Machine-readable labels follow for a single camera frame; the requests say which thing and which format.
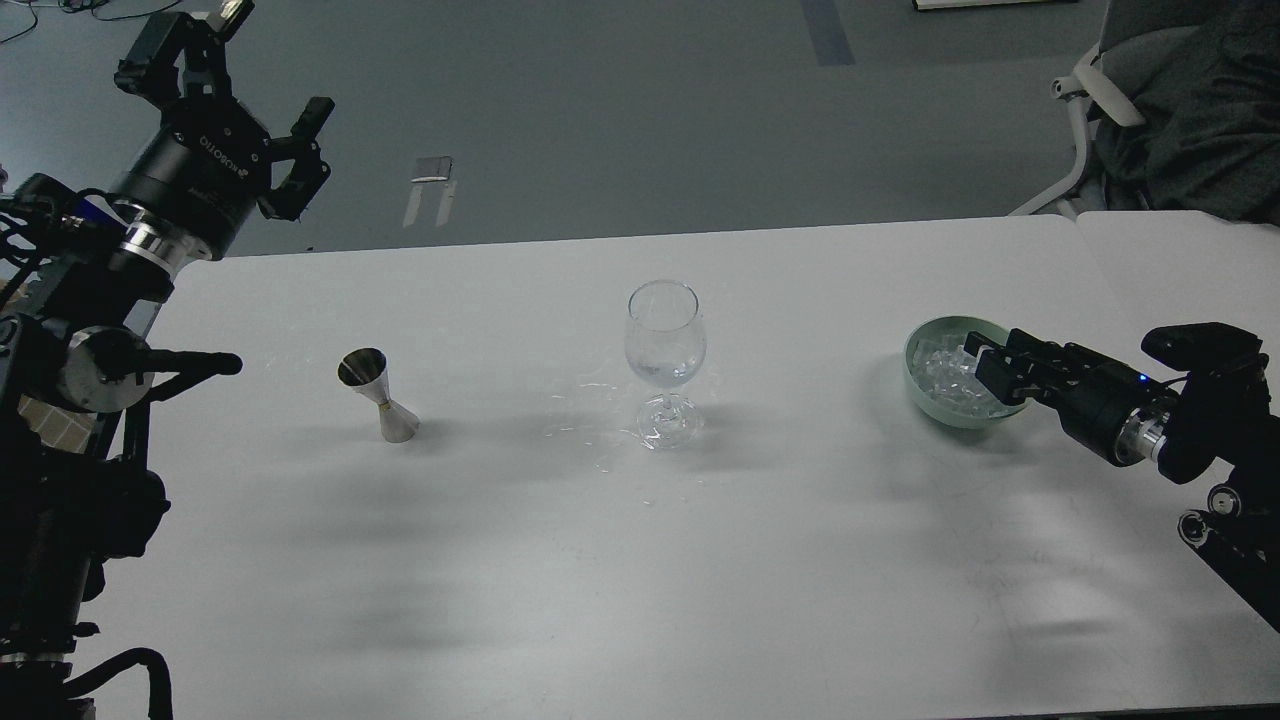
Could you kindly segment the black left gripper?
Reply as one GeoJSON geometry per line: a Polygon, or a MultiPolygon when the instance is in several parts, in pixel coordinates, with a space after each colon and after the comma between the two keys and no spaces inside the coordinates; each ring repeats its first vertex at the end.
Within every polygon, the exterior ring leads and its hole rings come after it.
{"type": "Polygon", "coordinates": [[[210,260],[224,259],[256,199],[265,218],[297,222],[332,174],[317,142],[332,97],[311,97],[279,138],[233,99],[227,45],[255,8],[223,1],[202,15],[151,15],[114,73],[120,91],[161,110],[156,133],[111,186],[114,204],[152,213],[210,260]],[[279,163],[289,169],[266,188],[279,163]]]}

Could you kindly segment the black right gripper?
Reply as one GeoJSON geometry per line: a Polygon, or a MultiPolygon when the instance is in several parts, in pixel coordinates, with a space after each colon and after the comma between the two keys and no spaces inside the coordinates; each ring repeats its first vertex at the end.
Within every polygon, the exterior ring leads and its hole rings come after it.
{"type": "Polygon", "coordinates": [[[1005,340],[970,331],[963,351],[978,359],[975,378],[1001,404],[1039,401],[1070,438],[1116,468],[1156,456],[1178,404],[1167,384],[1114,357],[1018,328],[1005,340]]]}

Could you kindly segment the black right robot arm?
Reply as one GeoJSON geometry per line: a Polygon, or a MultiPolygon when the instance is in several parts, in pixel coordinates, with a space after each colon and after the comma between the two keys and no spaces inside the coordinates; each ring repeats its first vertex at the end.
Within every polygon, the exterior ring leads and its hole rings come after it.
{"type": "Polygon", "coordinates": [[[1229,478],[1178,534],[1268,625],[1277,625],[1279,419],[1261,338],[1220,322],[1165,325],[1144,354],[1175,370],[1157,380],[1092,348],[1012,329],[1002,342],[970,332],[977,379],[1001,402],[1051,407],[1066,436],[1116,468],[1153,462],[1184,486],[1215,462],[1229,478]]]}

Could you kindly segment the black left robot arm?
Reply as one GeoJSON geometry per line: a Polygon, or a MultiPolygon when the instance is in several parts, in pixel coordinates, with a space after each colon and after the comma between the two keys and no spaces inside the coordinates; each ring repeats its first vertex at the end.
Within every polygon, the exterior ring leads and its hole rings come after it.
{"type": "Polygon", "coordinates": [[[81,620],[114,559],[142,556],[172,503],[148,465],[155,404],[243,364],[154,348],[129,318],[172,296],[182,268],[223,259],[251,211],[294,222],[330,177],[317,141],[334,109],[308,100],[274,137],[236,97],[227,45],[253,10],[154,13],[115,85],[160,126],[108,191],[35,174],[3,196],[3,716],[92,719],[93,692],[147,676],[170,719],[172,674],[150,648],[76,673],[81,620]]]}

